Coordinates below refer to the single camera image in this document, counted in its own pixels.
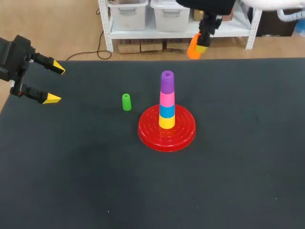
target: floor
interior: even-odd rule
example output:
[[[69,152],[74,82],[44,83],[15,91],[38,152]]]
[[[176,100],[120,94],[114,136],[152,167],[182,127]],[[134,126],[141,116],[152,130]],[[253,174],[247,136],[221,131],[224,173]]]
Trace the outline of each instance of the floor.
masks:
[[[13,40],[19,34],[32,41],[36,50],[57,60],[77,52],[95,51],[102,22],[95,12],[97,0],[1,0],[0,37]],[[302,37],[257,38],[254,49],[245,50],[244,38],[215,38],[204,59],[249,59],[305,57]],[[101,50],[105,49],[102,41]],[[80,55],[72,60],[99,60],[96,54]],[[141,55],[114,53],[119,60],[187,60],[184,54]],[[9,83],[0,82],[0,109],[9,95]]]

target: white storage box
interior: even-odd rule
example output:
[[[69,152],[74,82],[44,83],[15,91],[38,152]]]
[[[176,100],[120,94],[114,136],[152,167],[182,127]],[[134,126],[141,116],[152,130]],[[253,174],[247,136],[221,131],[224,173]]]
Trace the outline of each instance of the white storage box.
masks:
[[[139,0],[137,4],[113,4],[108,2],[113,22],[117,30],[144,30],[145,13],[148,0]]]
[[[189,23],[190,9],[179,5],[174,0],[151,0],[154,8],[157,31],[184,32]]]

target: purple ring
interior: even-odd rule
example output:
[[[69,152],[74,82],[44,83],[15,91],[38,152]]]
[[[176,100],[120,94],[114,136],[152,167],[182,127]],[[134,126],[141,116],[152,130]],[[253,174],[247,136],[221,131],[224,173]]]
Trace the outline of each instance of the purple ring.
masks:
[[[175,80],[172,71],[164,71],[161,76],[161,92],[171,94],[175,91]]]

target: yellow fingertip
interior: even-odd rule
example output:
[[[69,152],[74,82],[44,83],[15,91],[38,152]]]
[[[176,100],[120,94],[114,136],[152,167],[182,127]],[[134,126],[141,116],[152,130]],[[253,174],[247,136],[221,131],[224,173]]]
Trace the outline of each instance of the yellow fingertip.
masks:
[[[204,53],[207,49],[208,49],[208,47],[205,47],[205,46],[201,46],[201,45],[196,46],[196,52],[199,52],[199,53]]]
[[[61,100],[60,97],[55,96],[51,93],[48,93],[48,98],[46,101],[44,101],[42,104],[54,104],[54,103],[58,103]]]
[[[59,69],[62,69],[62,70],[63,70],[63,72],[61,73],[61,75],[64,74],[64,73],[66,72],[66,70],[65,70],[56,60],[54,60],[53,66],[56,67],[56,68],[59,68]]]

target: red base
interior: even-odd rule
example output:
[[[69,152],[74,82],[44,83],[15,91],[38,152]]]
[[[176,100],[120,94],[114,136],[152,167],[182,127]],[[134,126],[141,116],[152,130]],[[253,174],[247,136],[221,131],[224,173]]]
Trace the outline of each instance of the red base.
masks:
[[[175,126],[166,130],[159,126],[160,105],[148,108],[140,117],[138,134],[149,148],[174,152],[187,147],[195,138],[196,123],[192,114],[182,106],[175,107]]]

